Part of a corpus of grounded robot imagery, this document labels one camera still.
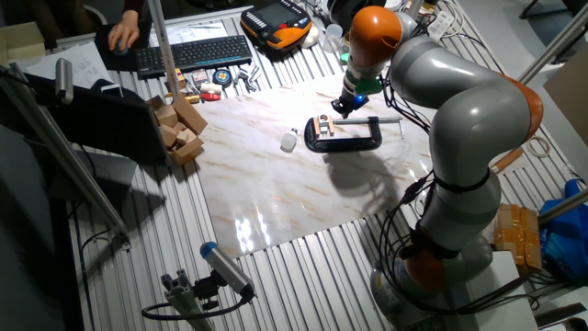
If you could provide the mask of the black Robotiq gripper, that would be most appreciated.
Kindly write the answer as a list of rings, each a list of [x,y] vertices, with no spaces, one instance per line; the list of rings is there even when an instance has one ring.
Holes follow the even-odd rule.
[[[344,119],[347,119],[352,112],[362,108],[368,103],[368,101],[369,97],[364,95],[355,95],[354,93],[344,89],[339,99],[333,100],[331,105],[337,113],[339,113]]]

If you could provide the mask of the person's bare hand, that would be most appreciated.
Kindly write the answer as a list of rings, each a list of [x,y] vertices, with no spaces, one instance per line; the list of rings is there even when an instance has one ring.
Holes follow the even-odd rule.
[[[109,49],[125,51],[130,48],[140,36],[138,27],[139,14],[134,10],[125,11],[121,21],[108,34]]]

